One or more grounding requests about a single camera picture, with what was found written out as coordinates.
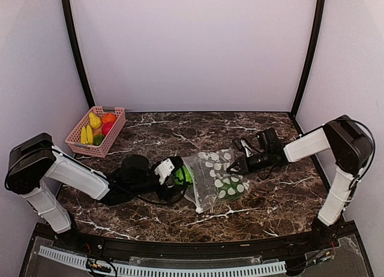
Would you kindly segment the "green striped fake watermelon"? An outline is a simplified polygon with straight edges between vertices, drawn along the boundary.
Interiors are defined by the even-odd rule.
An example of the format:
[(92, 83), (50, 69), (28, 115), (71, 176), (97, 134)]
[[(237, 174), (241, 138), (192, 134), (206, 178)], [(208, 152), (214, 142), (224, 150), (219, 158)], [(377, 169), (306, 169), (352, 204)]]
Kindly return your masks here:
[(175, 172), (173, 175), (173, 181), (175, 185), (186, 185), (187, 187), (192, 186), (193, 184), (193, 178), (186, 166), (183, 166)]

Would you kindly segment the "green fake vegetable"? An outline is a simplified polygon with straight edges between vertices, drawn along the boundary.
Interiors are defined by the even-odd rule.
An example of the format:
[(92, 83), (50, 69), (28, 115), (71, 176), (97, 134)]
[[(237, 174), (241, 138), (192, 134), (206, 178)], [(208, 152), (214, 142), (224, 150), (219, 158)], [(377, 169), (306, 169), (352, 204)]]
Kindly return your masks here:
[(214, 182), (220, 200), (236, 200), (245, 193), (245, 186), (237, 177), (226, 177)]

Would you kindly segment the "clear polka dot zip bag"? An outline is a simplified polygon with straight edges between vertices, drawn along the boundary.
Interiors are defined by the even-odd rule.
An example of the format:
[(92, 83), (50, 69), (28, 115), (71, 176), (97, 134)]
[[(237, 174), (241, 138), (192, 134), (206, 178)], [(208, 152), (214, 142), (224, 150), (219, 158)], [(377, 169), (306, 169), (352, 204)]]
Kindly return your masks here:
[(235, 160), (231, 149), (199, 152), (182, 160), (185, 177), (192, 181), (185, 198), (194, 203), (198, 214), (250, 192), (251, 183), (246, 177), (226, 172)]

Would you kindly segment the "green orange fake pepper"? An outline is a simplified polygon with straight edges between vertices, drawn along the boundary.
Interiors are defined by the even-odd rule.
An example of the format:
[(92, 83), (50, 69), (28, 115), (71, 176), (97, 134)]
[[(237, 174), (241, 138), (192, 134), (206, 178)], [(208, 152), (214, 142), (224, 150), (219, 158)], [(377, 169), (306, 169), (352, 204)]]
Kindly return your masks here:
[(98, 133), (93, 136), (93, 145), (100, 146), (104, 140), (105, 136), (102, 133)]

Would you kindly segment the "red fake apple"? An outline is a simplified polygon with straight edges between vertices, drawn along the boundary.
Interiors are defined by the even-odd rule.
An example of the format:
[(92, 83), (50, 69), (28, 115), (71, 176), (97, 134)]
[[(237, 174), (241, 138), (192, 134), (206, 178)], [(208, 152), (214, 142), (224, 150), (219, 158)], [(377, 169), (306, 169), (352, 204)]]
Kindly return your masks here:
[(101, 127), (102, 134), (104, 136), (107, 136), (110, 130), (113, 128), (113, 126), (114, 126), (113, 122), (106, 122), (105, 124), (103, 124), (103, 126)]

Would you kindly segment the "orange fake orange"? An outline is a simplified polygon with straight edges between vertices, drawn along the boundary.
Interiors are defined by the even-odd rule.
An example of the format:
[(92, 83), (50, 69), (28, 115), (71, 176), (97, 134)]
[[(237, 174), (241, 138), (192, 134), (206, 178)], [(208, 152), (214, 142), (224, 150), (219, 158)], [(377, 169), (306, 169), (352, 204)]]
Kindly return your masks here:
[(103, 117), (101, 118), (101, 121), (103, 124), (106, 124), (109, 122), (114, 124), (116, 122), (116, 120), (117, 120), (117, 117), (113, 113), (105, 113), (103, 115)]

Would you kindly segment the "yellow fake banana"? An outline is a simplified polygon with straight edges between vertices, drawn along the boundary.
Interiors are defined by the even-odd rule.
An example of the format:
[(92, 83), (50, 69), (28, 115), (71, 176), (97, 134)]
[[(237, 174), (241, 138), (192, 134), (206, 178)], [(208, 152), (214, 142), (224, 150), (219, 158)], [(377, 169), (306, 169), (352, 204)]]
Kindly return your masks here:
[(93, 139), (93, 130), (90, 125), (87, 125), (86, 127), (83, 126), (80, 133), (80, 142), (81, 144), (86, 145), (93, 145), (94, 139)]

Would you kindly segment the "yellow fake lemon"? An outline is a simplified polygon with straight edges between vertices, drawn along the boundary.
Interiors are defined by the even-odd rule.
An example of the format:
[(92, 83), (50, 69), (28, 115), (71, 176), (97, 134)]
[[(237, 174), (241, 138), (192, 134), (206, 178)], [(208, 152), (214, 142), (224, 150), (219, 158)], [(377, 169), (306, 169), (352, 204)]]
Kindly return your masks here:
[(101, 118), (98, 117), (95, 113), (90, 112), (89, 116), (89, 125), (93, 130), (97, 130), (102, 126)]

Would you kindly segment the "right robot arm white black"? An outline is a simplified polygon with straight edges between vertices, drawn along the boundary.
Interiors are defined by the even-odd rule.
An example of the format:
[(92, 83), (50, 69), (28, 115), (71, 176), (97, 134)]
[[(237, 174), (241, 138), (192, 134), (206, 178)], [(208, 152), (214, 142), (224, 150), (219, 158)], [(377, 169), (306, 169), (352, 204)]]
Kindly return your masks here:
[(335, 224), (352, 202), (357, 186), (372, 166), (377, 149), (369, 127), (348, 115), (324, 123), (288, 143), (283, 143), (273, 127), (256, 133), (256, 139), (258, 149), (245, 138), (233, 141), (243, 154), (227, 168), (228, 174), (257, 173), (307, 158), (319, 161), (321, 155), (333, 160), (333, 180), (317, 215), (317, 220), (327, 227)]

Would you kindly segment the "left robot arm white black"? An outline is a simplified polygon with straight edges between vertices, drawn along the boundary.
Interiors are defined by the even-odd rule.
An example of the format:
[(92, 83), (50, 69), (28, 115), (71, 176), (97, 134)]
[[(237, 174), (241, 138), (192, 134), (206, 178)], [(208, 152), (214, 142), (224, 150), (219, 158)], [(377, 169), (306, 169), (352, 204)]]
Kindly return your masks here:
[(85, 245), (85, 238), (74, 229), (74, 221), (44, 179), (54, 179), (75, 188), (107, 206), (126, 203), (144, 194), (155, 193), (159, 206), (171, 206), (189, 186), (187, 169), (179, 156), (154, 165), (142, 155), (126, 157), (121, 166), (106, 176), (64, 153), (41, 133), (12, 148), (4, 187), (22, 196), (51, 226), (72, 251)]

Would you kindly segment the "pink perforated plastic basket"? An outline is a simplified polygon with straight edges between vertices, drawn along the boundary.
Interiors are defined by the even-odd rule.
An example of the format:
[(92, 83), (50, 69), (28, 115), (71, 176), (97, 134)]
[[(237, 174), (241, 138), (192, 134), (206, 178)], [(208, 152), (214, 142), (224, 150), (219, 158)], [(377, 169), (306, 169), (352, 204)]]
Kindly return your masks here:
[[(81, 129), (83, 126), (86, 127), (87, 125), (89, 125), (88, 115), (90, 114), (90, 112), (95, 113), (100, 118), (102, 118), (105, 113), (113, 113), (117, 117), (117, 120), (114, 123), (113, 128), (110, 130), (108, 135), (105, 136), (100, 146), (86, 145), (86, 144), (81, 144), (80, 142)], [(126, 122), (125, 109), (123, 107), (93, 106), (87, 112), (87, 114), (84, 115), (84, 117), (78, 122), (78, 124), (74, 127), (74, 129), (66, 138), (65, 142), (74, 153), (104, 158), (108, 154), (118, 134), (122, 130), (122, 127), (125, 125), (125, 122)], [(98, 133), (102, 133), (101, 127), (97, 130), (92, 129), (93, 136)]]

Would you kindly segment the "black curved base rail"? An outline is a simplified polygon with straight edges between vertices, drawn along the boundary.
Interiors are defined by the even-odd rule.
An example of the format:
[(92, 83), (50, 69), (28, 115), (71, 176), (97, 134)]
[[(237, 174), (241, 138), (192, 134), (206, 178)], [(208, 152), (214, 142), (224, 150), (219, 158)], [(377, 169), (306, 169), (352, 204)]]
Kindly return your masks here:
[(91, 254), (116, 260), (127, 260), (130, 257), (202, 260), (250, 257), (252, 255), (261, 255), (264, 258), (295, 258), (314, 250), (307, 243), (302, 244), (304, 240), (309, 239), (310, 232), (269, 239), (219, 243), (145, 242), (86, 233), (80, 233), (80, 236), (91, 247)]

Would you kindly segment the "left black frame post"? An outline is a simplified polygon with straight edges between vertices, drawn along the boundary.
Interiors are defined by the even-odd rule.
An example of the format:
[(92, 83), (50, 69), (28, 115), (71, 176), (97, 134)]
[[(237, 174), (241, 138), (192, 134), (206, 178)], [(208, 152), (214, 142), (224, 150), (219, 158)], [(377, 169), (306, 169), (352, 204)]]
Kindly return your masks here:
[(87, 105), (89, 108), (95, 106), (95, 101), (92, 96), (91, 87), (88, 82), (86, 75), (85, 67), (83, 64), (82, 54), (80, 52), (79, 42), (77, 39), (73, 13), (71, 10), (71, 1), (70, 0), (61, 0), (62, 9), (65, 19), (65, 25), (67, 28), (68, 39), (71, 46), (71, 51), (73, 54), (73, 59), (76, 65), (77, 74), (79, 76), (80, 84), (82, 87), (83, 94), (85, 96)]

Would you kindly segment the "black frame post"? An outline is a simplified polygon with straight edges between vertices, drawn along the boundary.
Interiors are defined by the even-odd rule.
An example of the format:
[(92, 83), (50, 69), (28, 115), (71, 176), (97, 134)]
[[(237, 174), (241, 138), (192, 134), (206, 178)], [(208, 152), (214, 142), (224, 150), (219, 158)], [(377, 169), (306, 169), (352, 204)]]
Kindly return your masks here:
[(304, 97), (305, 88), (307, 86), (308, 79), (310, 76), (310, 71), (313, 64), (314, 55), (317, 48), (317, 42), (320, 34), (324, 7), (325, 7), (325, 0), (316, 0), (313, 24), (311, 27), (311, 34), (308, 42), (307, 53), (305, 56), (303, 67), (302, 67), (302, 73), (299, 79), (296, 95), (290, 110), (290, 115), (292, 116), (293, 119), (296, 119), (298, 115), (299, 108), (301, 106), (301, 103)]
[(71, 10), (71, 1), (70, 0), (61, 0), (62, 9), (65, 19), (65, 25), (67, 28), (68, 39), (71, 46), (71, 51), (73, 54), (73, 59), (76, 65), (77, 74), (79, 76), (80, 84), (82, 87), (83, 94), (85, 96), (87, 105), (89, 108), (95, 106), (95, 101), (92, 96), (91, 87), (88, 82), (86, 75), (85, 67), (83, 64), (82, 54), (80, 52), (79, 42), (77, 39), (73, 13)]

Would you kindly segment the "right black frame post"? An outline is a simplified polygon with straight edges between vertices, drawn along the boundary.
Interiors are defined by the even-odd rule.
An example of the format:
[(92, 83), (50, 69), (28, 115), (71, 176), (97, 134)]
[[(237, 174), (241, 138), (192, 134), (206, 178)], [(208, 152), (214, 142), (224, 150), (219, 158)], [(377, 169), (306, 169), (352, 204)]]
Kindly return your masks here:
[(310, 76), (310, 71), (313, 64), (314, 55), (317, 48), (317, 42), (320, 34), (324, 7), (325, 7), (325, 0), (316, 0), (313, 24), (311, 27), (311, 34), (308, 42), (307, 53), (305, 56), (303, 67), (302, 67), (302, 73), (299, 79), (296, 95), (290, 110), (290, 115), (292, 116), (293, 119), (296, 119), (298, 115), (299, 108), (301, 106), (301, 103), (304, 97), (305, 88), (307, 86), (308, 79)]

